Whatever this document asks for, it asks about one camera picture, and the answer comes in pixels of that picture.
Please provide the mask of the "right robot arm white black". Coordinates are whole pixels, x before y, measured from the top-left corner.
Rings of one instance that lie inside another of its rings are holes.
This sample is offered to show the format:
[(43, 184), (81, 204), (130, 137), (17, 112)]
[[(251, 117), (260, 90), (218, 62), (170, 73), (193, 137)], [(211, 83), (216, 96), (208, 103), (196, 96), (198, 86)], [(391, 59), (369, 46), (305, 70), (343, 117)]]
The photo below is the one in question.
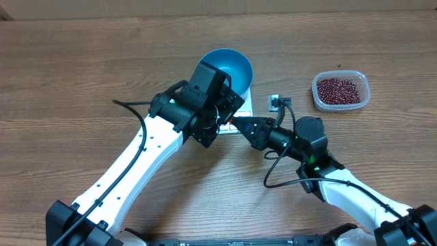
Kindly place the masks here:
[(231, 123), (253, 148), (298, 161), (295, 183), (356, 220), (319, 237), (320, 245), (436, 244), (436, 210), (426, 204), (412, 208), (361, 182), (328, 151), (321, 118), (302, 117), (291, 130), (273, 118), (240, 117)]

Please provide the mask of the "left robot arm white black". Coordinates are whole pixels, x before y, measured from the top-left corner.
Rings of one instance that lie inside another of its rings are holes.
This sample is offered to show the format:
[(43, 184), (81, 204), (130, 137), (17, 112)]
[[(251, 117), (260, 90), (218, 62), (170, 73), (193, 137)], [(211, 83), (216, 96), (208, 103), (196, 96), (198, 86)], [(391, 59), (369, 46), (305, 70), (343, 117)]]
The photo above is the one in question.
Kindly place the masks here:
[(147, 245), (138, 232), (121, 229), (133, 202), (189, 137), (209, 147), (246, 98), (229, 79), (180, 81), (155, 95), (137, 136), (98, 181), (71, 205), (49, 208), (47, 245)]

